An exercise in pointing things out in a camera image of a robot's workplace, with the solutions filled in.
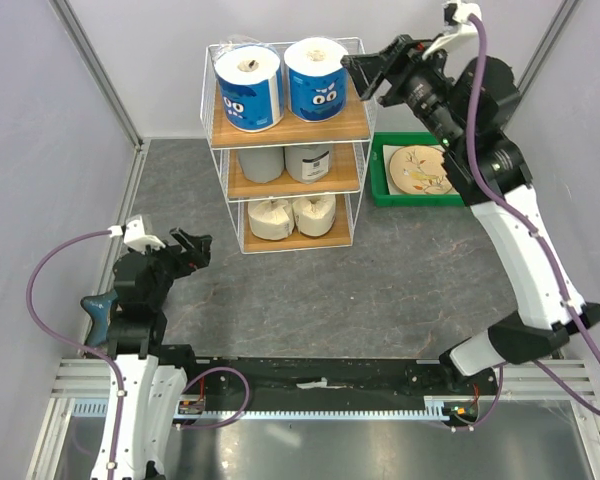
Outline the blue roll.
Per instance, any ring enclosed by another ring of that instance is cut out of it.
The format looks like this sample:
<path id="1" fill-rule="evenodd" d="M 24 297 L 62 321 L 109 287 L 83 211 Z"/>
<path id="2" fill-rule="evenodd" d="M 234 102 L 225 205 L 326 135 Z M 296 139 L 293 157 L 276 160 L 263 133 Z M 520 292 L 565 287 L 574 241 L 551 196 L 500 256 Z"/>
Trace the blue roll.
<path id="1" fill-rule="evenodd" d="M 295 42 L 284 52 L 288 107 L 306 122 L 323 122 L 341 113 L 347 103 L 348 77 L 341 64 L 343 45 L 325 37 Z"/>
<path id="2" fill-rule="evenodd" d="M 278 124 L 285 109 L 282 61 L 262 43 L 222 46 L 213 60 L 221 105 L 229 122 L 248 133 Z"/>

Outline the grey paper towel roll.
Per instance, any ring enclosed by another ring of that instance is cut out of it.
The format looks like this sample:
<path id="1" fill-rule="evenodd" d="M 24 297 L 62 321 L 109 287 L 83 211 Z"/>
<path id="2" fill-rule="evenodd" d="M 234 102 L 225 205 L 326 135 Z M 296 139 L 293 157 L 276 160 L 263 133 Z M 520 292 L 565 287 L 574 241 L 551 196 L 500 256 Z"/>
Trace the grey paper towel roll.
<path id="1" fill-rule="evenodd" d="M 314 183 L 330 172 L 332 152 L 332 144 L 286 146 L 285 168 L 295 181 Z"/>

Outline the white wire wooden shelf rack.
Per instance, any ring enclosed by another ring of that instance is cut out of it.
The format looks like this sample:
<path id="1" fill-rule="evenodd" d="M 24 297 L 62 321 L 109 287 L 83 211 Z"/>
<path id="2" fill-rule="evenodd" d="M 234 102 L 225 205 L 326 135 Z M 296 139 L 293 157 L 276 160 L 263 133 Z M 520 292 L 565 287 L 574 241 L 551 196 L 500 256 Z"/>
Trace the white wire wooden shelf rack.
<path id="1" fill-rule="evenodd" d="M 230 124 L 221 107 L 220 87 L 213 72 L 213 56 L 219 50 L 218 44 L 206 49 L 200 117 L 241 252 L 276 253 L 352 245 L 378 116 L 377 101 L 361 101 L 354 86 L 349 85 L 347 105 L 332 119 L 309 123 L 286 112 L 270 129 L 261 133 L 242 132 Z M 258 184 L 248 180 L 239 166 L 240 149 L 310 144 L 334 147 L 332 169 L 313 184 L 297 182 L 288 173 L 267 184 Z M 277 198 L 292 201 L 319 194 L 334 194 L 337 200 L 334 225 L 324 235 L 309 237 L 295 231 L 282 240 L 265 240 L 251 232 L 248 215 L 251 201 Z"/>

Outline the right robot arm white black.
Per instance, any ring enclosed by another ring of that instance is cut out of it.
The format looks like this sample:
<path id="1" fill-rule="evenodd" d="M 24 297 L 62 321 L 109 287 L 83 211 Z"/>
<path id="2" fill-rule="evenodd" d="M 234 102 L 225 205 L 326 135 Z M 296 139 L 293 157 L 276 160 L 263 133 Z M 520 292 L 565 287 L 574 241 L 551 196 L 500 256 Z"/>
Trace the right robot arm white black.
<path id="1" fill-rule="evenodd" d="M 439 384 L 457 394 L 488 369 L 559 350 L 600 322 L 600 305 L 570 283 L 528 165 L 503 131 L 520 101 L 511 68 L 485 56 L 452 79 L 444 73 L 446 51 L 425 52 L 432 44 L 400 35 L 378 53 L 346 55 L 341 64 L 363 101 L 388 82 L 380 104 L 406 105 L 442 147 L 447 179 L 487 232 L 513 288 L 513 313 L 440 355 Z"/>

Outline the cream roll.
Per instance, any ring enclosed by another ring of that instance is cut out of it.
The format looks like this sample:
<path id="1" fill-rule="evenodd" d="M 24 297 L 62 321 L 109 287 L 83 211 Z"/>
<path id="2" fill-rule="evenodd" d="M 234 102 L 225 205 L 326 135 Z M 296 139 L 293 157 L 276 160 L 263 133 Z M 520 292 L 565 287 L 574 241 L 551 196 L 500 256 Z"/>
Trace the cream roll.
<path id="1" fill-rule="evenodd" d="M 297 230 L 306 236 L 327 234 L 335 222 L 336 195 L 299 197 L 292 203 Z"/>
<path id="2" fill-rule="evenodd" d="M 250 230 L 260 239 L 284 240 L 295 228 L 292 205 L 286 199 L 250 201 L 247 213 Z"/>

